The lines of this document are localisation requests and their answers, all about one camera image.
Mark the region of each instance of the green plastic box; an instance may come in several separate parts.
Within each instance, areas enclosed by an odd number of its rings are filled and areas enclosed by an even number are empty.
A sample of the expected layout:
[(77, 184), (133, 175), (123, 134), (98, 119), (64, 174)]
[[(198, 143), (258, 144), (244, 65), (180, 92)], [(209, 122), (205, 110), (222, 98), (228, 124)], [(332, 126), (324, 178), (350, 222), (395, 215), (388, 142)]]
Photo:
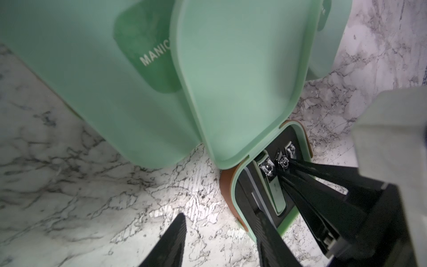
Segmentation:
[(277, 135), (307, 71), (330, 71), (350, 8), (351, 0), (1, 1), (0, 41), (133, 163), (172, 165), (204, 142), (227, 169)]

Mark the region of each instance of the black plastic part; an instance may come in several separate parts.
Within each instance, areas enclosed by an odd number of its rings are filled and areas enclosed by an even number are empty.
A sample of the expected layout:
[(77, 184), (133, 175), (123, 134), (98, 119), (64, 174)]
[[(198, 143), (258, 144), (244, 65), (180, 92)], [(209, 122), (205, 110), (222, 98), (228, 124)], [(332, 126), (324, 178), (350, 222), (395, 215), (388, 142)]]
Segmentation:
[[(240, 186), (236, 193), (244, 194)], [(238, 205), (257, 239), (260, 267), (301, 267), (262, 211), (255, 213), (245, 197), (239, 198)]]
[(180, 213), (139, 267), (180, 267), (186, 233), (185, 216)]
[(331, 225), (345, 240), (355, 242), (355, 235), (366, 217), (363, 210), (335, 197), (334, 189), (313, 178), (302, 178), (281, 170), (278, 170), (278, 175), (282, 187), (292, 187), (321, 220)]
[[(268, 152), (271, 160), (274, 160), (275, 153), (277, 149), (284, 149), (284, 147), (289, 143), (289, 141), (292, 142), (295, 146), (295, 155), (297, 159), (302, 159), (302, 152), (301, 148), (299, 146), (298, 137), (295, 133), (295, 130), (292, 127), (287, 127), (285, 130), (283, 130), (282, 133), (279, 134), (278, 137), (276, 137), (273, 142), (271, 142), (265, 150)], [(277, 215), (274, 207), (271, 205), (270, 200), (268, 199), (268, 195), (266, 191), (264, 190), (264, 187), (258, 178), (258, 173), (256, 172), (254, 164), (251, 162), (247, 165), (247, 168), (249, 169), (252, 177), (255, 178), (255, 183), (261, 193), (262, 198), (264, 199), (264, 202), (266, 203), (267, 210), (274, 222), (275, 227), (279, 227), (279, 225), (283, 222), (285, 217), (289, 214), (289, 212), (292, 210), (292, 208), (295, 206), (293, 203), (291, 197), (284, 192), (284, 198), (286, 202), (286, 208), (285, 210)], [(249, 200), (249, 203), (252, 207), (253, 212), (258, 211), (258, 206), (253, 199), (252, 192), (254, 191), (252, 183), (249, 181), (248, 175), (245, 171), (242, 171), (242, 173), (239, 175), (239, 178), (237, 180), (236, 190), (234, 192), (236, 196), (236, 202), (237, 205), (240, 207), (240, 198), (244, 197)]]

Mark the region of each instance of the white marble surface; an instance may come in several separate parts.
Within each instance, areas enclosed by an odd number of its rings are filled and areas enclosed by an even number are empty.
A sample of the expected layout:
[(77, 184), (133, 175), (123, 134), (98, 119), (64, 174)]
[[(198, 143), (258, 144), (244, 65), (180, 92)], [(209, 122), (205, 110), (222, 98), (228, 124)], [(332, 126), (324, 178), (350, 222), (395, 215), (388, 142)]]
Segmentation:
[[(384, 90), (427, 82), (427, 2), (354, 0), (332, 73), (292, 118), (315, 161), (355, 166), (351, 125)], [(130, 164), (0, 46), (0, 267), (137, 266), (187, 216), (183, 266), (258, 266), (203, 145), (161, 170)], [(328, 260), (298, 217), (284, 240), (304, 266)]]

